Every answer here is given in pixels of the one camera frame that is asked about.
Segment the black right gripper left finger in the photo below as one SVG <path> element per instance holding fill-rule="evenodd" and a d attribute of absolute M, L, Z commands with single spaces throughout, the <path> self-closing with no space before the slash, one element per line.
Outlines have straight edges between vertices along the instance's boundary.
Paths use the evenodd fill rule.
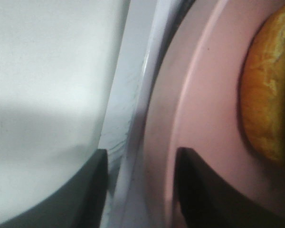
<path fill-rule="evenodd" d="M 0 228 L 98 228 L 107 188 L 107 150 L 97 149 L 61 188 Z"/>

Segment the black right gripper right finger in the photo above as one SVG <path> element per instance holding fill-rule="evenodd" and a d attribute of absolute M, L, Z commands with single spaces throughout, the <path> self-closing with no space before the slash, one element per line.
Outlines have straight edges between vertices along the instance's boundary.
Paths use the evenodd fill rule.
<path fill-rule="evenodd" d="M 191 148 L 177 150 L 174 186 L 188 228 L 285 228 L 285 218 L 240 194 Z"/>

